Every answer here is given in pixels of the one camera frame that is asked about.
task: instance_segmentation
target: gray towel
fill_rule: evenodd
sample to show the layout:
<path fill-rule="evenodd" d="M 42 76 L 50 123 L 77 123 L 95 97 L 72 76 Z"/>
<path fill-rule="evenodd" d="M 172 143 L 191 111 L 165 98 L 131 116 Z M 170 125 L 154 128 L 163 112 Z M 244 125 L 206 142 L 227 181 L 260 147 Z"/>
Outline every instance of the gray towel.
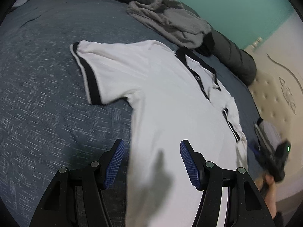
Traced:
<path fill-rule="evenodd" d="M 180 47 L 198 48 L 211 32 L 206 20 L 185 10 L 177 0 L 155 0 L 150 5 L 131 1 L 126 12 Z"/>

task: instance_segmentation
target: person's arm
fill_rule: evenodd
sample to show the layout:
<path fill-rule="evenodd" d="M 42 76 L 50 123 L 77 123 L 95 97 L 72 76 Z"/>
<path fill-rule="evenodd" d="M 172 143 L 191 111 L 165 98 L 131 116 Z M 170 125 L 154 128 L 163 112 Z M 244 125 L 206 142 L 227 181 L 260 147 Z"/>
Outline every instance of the person's arm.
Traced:
<path fill-rule="evenodd" d="M 269 190 L 264 198 L 264 201 L 267 205 L 267 208 L 274 220 L 276 227 L 283 227 L 283 218 L 280 212 L 277 212 L 277 205 L 276 205 L 276 195 L 277 195 L 277 188 L 275 184 L 274 177 L 266 174 L 265 181 L 269 186 Z M 263 185 L 263 180 L 256 182 L 257 188 L 260 190 Z"/>

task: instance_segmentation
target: tufted headboard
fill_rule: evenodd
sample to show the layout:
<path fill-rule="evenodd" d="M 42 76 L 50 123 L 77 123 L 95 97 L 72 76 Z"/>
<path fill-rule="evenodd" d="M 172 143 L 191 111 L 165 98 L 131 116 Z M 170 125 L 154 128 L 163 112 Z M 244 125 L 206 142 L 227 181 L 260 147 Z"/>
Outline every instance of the tufted headboard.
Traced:
<path fill-rule="evenodd" d="M 303 80 L 285 56 L 258 55 L 254 45 L 245 51 L 255 60 L 257 74 L 248 87 L 261 118 L 274 124 L 291 142 L 285 179 L 277 185 L 277 201 L 303 190 Z"/>

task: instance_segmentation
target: screw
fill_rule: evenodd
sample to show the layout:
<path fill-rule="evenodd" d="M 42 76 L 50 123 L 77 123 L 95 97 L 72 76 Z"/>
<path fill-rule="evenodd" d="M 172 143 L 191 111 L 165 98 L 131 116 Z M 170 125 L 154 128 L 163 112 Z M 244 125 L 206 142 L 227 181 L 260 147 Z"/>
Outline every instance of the screw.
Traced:
<path fill-rule="evenodd" d="M 99 162 L 98 161 L 93 161 L 91 163 L 91 167 L 97 167 L 99 165 Z"/>
<path fill-rule="evenodd" d="M 66 172 L 66 171 L 67 171 L 66 167 L 61 167 L 61 168 L 59 169 L 59 172 L 60 172 L 60 173 L 64 173 L 64 172 Z"/>
<path fill-rule="evenodd" d="M 244 174 L 244 173 L 246 172 L 246 170 L 245 170 L 243 167 L 240 167 L 240 168 L 238 169 L 238 171 L 239 171 L 240 173 L 242 173 L 242 174 Z"/>
<path fill-rule="evenodd" d="M 209 168 L 214 167 L 214 163 L 211 162 L 211 161 L 206 162 L 205 165 L 206 165 L 207 167 L 209 167 Z"/>

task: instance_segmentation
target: gray bedspread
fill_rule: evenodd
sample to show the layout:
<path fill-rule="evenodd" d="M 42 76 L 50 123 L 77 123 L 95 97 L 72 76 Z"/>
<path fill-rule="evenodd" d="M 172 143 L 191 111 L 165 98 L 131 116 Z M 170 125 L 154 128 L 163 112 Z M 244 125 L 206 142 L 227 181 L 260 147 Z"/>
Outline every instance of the gray bedspread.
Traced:
<path fill-rule="evenodd" d="M 0 197 L 21 227 L 29 226 L 46 187 L 61 166 L 98 159 L 117 138 L 126 156 L 105 192 L 115 227 L 124 226 L 131 107 L 124 100 L 87 104 L 81 72 L 69 45 L 79 40 L 176 46 L 125 12 L 114 0 L 30 0 L 0 27 Z M 256 140 L 258 112 L 247 87 L 218 59 L 202 57 L 234 96 L 248 141 Z M 258 167 L 248 150 L 252 177 Z"/>

